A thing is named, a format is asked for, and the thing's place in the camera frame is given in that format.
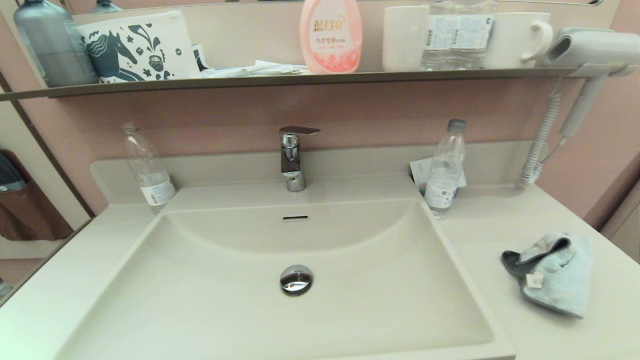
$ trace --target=water bottle label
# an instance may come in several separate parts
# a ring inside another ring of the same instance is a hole
[[[430,15],[427,20],[425,50],[449,50],[458,26],[455,15]]]
[[[151,206],[164,205],[175,195],[175,187],[171,179],[154,186],[141,186],[140,190]]]
[[[424,198],[427,200],[427,204],[432,208],[447,209],[453,202],[453,196],[456,193],[456,189],[457,188],[427,184]]]
[[[485,49],[492,25],[493,15],[459,15],[452,47],[454,49]]]

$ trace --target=mirror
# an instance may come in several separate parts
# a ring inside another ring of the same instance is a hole
[[[7,90],[0,74],[0,94]],[[0,112],[2,306],[89,216],[25,125],[22,116],[27,115],[20,114],[10,102],[0,102]]]
[[[96,8],[106,9],[109,5],[106,4],[109,0],[62,0],[67,9],[75,14],[84,14],[94,11]],[[180,5],[198,5],[198,4],[215,4],[215,3],[248,3],[254,1],[269,1],[269,0],[155,0],[153,3],[149,3],[146,0],[111,0],[112,4],[121,9],[140,9],[160,6],[180,6]],[[576,4],[576,5],[591,5],[595,6],[602,3],[605,0],[498,0],[498,1],[511,1],[520,3],[555,3],[555,4]],[[104,2],[102,6],[97,6],[98,2]]]

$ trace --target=pink bottle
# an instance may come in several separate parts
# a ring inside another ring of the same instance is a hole
[[[314,74],[355,72],[362,53],[362,20],[356,0],[305,0],[300,45]]]

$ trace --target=coiled cord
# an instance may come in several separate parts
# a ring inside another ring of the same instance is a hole
[[[545,116],[542,118],[542,123],[538,128],[538,132],[536,133],[536,138],[533,140],[531,144],[531,148],[529,149],[529,155],[527,156],[527,161],[524,164],[524,168],[522,169],[522,175],[520,176],[520,182],[523,185],[532,185],[536,183],[538,177],[542,173],[542,163],[546,161],[556,150],[558,147],[562,146],[566,141],[566,138],[560,141],[556,149],[549,154],[545,158],[545,160],[540,161],[540,155],[542,154],[542,150],[547,142],[547,137],[549,136],[549,132],[556,121],[558,113],[560,112],[560,103],[562,101],[562,94],[558,91],[562,79],[558,79],[556,87],[549,94],[549,99],[547,102],[547,112]]]

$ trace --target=shelf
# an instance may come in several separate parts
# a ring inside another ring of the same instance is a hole
[[[34,99],[37,97],[68,97],[121,92],[179,90],[197,88],[237,88],[255,86],[293,86],[354,83],[386,83],[397,81],[462,80],[462,79],[515,79],[558,77],[571,74],[572,68],[460,70],[434,72],[360,72],[337,75],[268,76],[255,78],[185,79],[140,81],[133,83],[92,84],[64,86],[25,92],[0,94],[0,101]]]

